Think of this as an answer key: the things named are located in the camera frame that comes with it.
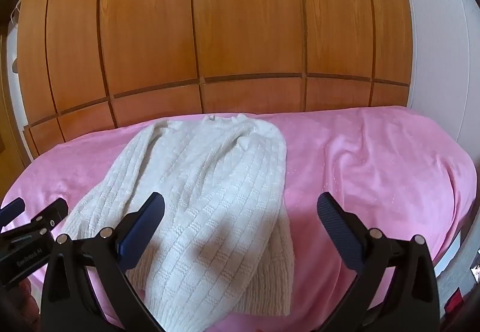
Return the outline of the wooden wardrobe wall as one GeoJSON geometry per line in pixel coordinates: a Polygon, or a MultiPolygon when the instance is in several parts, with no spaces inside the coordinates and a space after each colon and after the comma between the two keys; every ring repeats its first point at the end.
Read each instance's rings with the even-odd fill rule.
{"type": "Polygon", "coordinates": [[[405,105],[408,0],[22,0],[33,155],[196,113],[405,105]]]}

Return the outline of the pink bedspread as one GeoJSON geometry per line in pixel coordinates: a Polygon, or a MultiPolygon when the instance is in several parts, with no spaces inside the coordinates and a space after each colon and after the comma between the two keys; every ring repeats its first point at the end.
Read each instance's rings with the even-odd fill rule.
{"type": "Polygon", "coordinates": [[[354,279],[317,216],[329,191],[367,227],[394,239],[422,235],[438,260],[467,218],[477,173],[435,121],[404,107],[341,109],[265,116],[287,142],[286,209],[295,251],[286,317],[232,313],[215,331],[312,331],[354,279]]]}

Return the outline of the red yellow object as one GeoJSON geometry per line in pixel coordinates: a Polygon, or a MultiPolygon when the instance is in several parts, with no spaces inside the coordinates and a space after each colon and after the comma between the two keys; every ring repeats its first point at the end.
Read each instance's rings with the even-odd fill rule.
{"type": "Polygon", "coordinates": [[[444,305],[444,317],[455,318],[465,304],[461,289],[458,287],[444,305]]]}

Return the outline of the white knitted sweater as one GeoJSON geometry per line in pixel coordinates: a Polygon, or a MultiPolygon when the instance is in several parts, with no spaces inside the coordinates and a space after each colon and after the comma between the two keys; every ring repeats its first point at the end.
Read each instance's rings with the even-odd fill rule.
{"type": "Polygon", "coordinates": [[[243,114],[160,120],[130,140],[63,229],[89,238],[158,192],[164,217],[129,278],[164,329],[204,331],[233,312],[286,316],[286,151],[277,127],[243,114]]]}

